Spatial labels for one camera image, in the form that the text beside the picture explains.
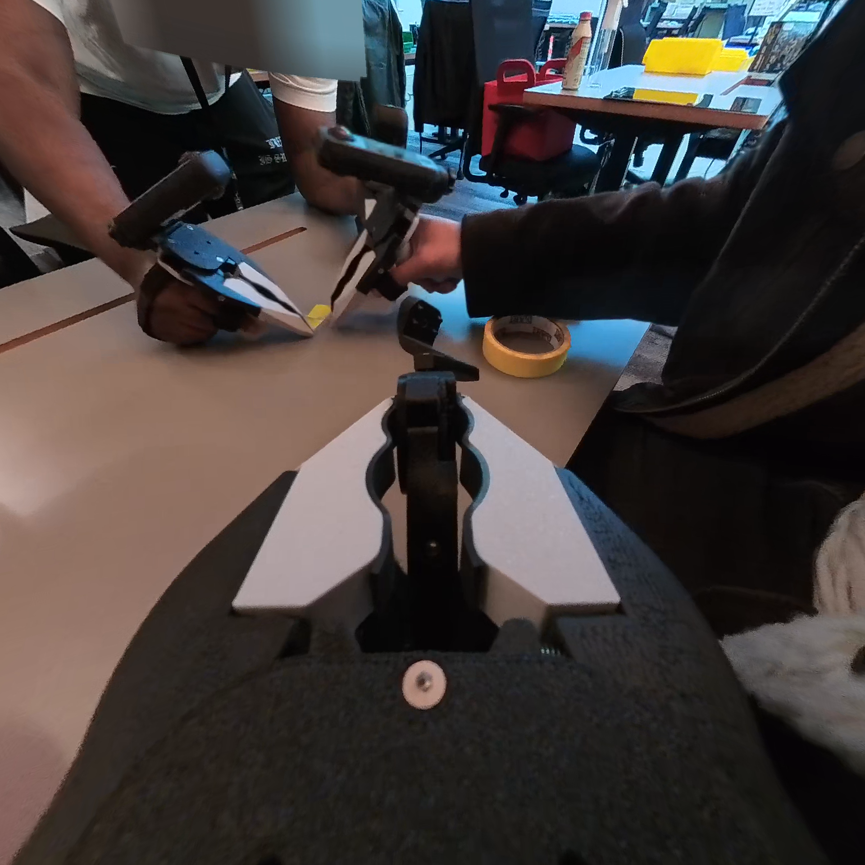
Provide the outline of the dark patterned box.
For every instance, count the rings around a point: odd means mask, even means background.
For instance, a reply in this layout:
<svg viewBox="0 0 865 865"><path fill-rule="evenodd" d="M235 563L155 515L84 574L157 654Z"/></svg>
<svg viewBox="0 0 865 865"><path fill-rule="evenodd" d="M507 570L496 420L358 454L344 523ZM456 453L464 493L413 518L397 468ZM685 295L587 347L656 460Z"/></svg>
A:
<svg viewBox="0 0 865 865"><path fill-rule="evenodd" d="M804 21L776 21L768 28L749 71L778 75L788 69L805 47L813 30Z"/></svg>

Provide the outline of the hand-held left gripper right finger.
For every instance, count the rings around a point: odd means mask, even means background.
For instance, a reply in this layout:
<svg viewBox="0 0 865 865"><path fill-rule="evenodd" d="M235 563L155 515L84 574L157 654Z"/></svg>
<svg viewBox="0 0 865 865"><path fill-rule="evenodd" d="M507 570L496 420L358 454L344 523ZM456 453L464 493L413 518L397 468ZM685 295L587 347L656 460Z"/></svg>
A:
<svg viewBox="0 0 865 865"><path fill-rule="evenodd" d="M562 471L470 397L461 398L464 590L496 625L618 611L620 595Z"/></svg>

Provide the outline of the yellow masking tape roll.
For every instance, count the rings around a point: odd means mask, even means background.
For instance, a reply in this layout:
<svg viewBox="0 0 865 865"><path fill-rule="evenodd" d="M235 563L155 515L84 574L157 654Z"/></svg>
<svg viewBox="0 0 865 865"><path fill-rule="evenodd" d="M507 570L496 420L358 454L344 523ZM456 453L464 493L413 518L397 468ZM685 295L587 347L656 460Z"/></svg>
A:
<svg viewBox="0 0 865 865"><path fill-rule="evenodd" d="M509 338L520 338L538 347L525 351L511 347ZM538 379L558 372L567 362L571 334L565 323L534 315L510 315L489 319L483 331L483 357L496 370L511 377Z"/></svg>

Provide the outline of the person's right forearm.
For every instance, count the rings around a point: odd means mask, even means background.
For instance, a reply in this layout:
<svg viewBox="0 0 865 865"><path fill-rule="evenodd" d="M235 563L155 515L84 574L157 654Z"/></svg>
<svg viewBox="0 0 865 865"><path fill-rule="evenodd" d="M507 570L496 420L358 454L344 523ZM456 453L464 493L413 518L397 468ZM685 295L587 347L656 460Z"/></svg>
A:
<svg viewBox="0 0 865 865"><path fill-rule="evenodd" d="M471 318L633 319L676 325L733 230L761 169L465 217Z"/></svg>

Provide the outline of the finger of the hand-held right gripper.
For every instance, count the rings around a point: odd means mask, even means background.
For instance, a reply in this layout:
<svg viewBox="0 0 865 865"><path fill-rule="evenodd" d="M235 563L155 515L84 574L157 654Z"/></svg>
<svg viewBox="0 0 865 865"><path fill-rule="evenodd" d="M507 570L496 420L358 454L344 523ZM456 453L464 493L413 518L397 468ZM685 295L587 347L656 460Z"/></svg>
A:
<svg viewBox="0 0 865 865"><path fill-rule="evenodd" d="M359 285L358 294L348 308L334 308L334 320L340 321L355 307L363 305L367 300L374 297L383 298L390 303L399 299L399 284L391 277L389 270L383 266L375 250L373 250L373 263Z"/></svg>
<svg viewBox="0 0 865 865"><path fill-rule="evenodd" d="M330 296L331 308L348 308L359 292L359 285L373 263L373 245L363 228L344 262Z"/></svg>

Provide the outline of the black plastic bracket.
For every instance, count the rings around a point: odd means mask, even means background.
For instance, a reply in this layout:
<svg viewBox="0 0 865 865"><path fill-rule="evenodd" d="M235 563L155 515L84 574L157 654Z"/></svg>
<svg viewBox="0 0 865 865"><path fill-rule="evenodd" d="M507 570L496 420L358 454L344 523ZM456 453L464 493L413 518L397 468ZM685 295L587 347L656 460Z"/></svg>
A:
<svg viewBox="0 0 865 865"><path fill-rule="evenodd" d="M403 375L388 429L406 505L407 573L420 615L442 619L458 586L457 443L464 428L449 371Z"/></svg>

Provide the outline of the person's right hand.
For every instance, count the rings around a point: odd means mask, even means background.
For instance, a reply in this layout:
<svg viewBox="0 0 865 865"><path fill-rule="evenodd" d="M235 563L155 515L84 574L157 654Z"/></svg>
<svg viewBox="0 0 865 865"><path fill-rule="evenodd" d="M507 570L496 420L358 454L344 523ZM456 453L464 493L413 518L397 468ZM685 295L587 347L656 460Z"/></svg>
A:
<svg viewBox="0 0 865 865"><path fill-rule="evenodd" d="M389 274L404 287L414 284L431 293L454 291L463 277L462 223L422 215L408 242L408 252Z"/></svg>

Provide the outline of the black office chair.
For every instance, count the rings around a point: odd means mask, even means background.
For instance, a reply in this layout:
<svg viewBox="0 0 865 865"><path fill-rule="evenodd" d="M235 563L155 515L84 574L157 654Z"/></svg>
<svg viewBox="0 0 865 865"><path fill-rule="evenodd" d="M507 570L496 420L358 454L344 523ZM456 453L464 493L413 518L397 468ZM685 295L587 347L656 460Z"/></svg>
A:
<svg viewBox="0 0 865 865"><path fill-rule="evenodd" d="M496 132L492 155L482 157L483 109L480 108L478 133L467 143L462 160L464 178L498 189L503 199L512 196L518 205L525 204L531 197L545 200L550 197L568 198L586 194L600 170L600 157L586 146L578 146L573 142L569 151L546 161L506 157L503 154L505 137L516 121L527 118L529 111L544 109L533 105L495 106L494 111L503 114L503 117Z"/></svg>
<svg viewBox="0 0 865 865"><path fill-rule="evenodd" d="M414 65L414 129L428 156L463 158L480 125L480 91L470 2L426 2Z"/></svg>

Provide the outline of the wooden table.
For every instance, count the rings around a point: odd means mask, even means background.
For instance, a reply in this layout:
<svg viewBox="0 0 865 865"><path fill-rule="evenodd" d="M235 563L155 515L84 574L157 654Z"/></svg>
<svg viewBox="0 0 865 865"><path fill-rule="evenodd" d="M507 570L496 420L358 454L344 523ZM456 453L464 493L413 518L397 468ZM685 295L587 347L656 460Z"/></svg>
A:
<svg viewBox="0 0 865 865"><path fill-rule="evenodd" d="M593 185L596 193L622 187L637 141L663 146L651 180L664 184L687 135L713 129L761 130L782 103L779 85L766 78L748 84L748 72L706 75L646 73L630 65L584 78L576 91L560 83L528 89L524 104L551 109L582 129L611 136L611 145Z"/></svg>

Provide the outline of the red bag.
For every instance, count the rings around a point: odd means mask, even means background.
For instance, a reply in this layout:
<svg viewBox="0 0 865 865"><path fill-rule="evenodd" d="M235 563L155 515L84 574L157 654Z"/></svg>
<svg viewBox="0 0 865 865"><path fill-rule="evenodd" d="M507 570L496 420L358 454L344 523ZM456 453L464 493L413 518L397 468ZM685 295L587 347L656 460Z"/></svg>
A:
<svg viewBox="0 0 865 865"><path fill-rule="evenodd" d="M535 63L526 59L505 59L493 81L483 86L481 156L490 157L496 132L503 114L494 111L497 105L522 105L527 89L562 81L565 59L544 63L539 72ZM506 157L546 161L569 151L574 144L575 122L552 110L529 111L528 117L517 120L505 137Z"/></svg>

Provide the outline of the black curved plastic part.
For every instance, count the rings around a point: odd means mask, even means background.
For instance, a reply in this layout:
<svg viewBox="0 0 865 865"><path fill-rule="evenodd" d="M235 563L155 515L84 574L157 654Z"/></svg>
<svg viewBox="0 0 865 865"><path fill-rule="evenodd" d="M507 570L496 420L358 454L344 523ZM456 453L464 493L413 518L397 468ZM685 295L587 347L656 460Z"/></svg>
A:
<svg viewBox="0 0 865 865"><path fill-rule="evenodd" d="M400 346L414 361L418 373L452 373L458 382L476 382L476 366L462 362L434 347L442 324L438 308L418 297L402 300L397 315L397 337Z"/></svg>

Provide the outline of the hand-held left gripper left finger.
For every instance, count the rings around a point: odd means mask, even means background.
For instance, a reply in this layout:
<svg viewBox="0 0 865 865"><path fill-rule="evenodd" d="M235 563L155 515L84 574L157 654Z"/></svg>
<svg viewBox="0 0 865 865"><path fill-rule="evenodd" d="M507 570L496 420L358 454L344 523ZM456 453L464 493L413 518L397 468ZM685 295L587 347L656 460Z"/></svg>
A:
<svg viewBox="0 0 865 865"><path fill-rule="evenodd" d="M393 561L382 497L395 482L382 401L304 461L233 601L354 634L373 611L372 575Z"/></svg>

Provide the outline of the black tray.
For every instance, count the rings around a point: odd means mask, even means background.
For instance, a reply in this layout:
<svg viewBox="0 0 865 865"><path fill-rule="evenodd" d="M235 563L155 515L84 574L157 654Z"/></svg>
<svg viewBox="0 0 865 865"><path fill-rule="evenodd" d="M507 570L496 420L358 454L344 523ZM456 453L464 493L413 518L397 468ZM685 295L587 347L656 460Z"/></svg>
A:
<svg viewBox="0 0 865 865"><path fill-rule="evenodd" d="M604 97L604 99L621 101L621 102L638 102L638 101L633 101L631 99L631 96L633 95L634 88L639 88L639 87L621 87L621 88L615 89L615 90L607 93L606 96ZM684 106L695 106L695 107L705 108L705 107L708 107L712 104L712 101L714 99L714 94L707 93L707 92L698 92L698 93L700 94L701 97L699 98L696 105L684 105Z"/></svg>

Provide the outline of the yellow plastic bin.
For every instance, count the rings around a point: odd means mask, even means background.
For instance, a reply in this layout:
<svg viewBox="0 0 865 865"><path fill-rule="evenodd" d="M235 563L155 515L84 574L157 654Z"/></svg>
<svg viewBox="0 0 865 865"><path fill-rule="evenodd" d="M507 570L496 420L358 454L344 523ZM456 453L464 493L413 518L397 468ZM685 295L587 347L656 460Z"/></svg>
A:
<svg viewBox="0 0 865 865"><path fill-rule="evenodd" d="M711 72L747 71L746 49L727 48L722 39L665 37L654 39L643 56L646 73L706 76Z"/></svg>

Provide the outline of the another person's forearm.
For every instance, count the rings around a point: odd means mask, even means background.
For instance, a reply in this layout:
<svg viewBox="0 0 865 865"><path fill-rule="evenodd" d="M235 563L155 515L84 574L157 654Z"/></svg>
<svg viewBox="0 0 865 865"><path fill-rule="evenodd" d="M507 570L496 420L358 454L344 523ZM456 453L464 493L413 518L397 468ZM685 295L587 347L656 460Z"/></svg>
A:
<svg viewBox="0 0 865 865"><path fill-rule="evenodd" d="M364 193L357 179L319 165L319 131L337 120L337 83L270 74L273 108L289 170L310 206L330 214L359 215Z"/></svg>
<svg viewBox="0 0 865 865"><path fill-rule="evenodd" d="M92 254L135 291L150 254L116 243L130 200L81 123L81 93L65 26L31 1L1 3L2 162Z"/></svg>

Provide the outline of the grey desk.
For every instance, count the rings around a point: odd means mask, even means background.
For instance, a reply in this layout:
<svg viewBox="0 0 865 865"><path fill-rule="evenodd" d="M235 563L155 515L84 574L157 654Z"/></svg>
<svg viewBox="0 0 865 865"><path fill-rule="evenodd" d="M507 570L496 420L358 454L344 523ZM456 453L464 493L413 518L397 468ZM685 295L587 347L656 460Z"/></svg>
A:
<svg viewBox="0 0 865 865"><path fill-rule="evenodd" d="M177 351L100 261L2 289L2 863L171 580L410 368L385 313Z"/></svg>

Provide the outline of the clear drinking glass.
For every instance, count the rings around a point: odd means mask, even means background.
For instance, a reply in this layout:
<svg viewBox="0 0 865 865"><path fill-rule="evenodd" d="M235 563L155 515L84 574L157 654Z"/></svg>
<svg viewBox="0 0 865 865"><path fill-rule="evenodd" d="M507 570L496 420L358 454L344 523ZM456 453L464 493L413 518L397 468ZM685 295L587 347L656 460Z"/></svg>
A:
<svg viewBox="0 0 865 865"><path fill-rule="evenodd" d="M589 73L594 75L610 65L615 40L619 34L622 11L628 1L607 1L600 16L598 33L592 43L592 59Z"/></svg>

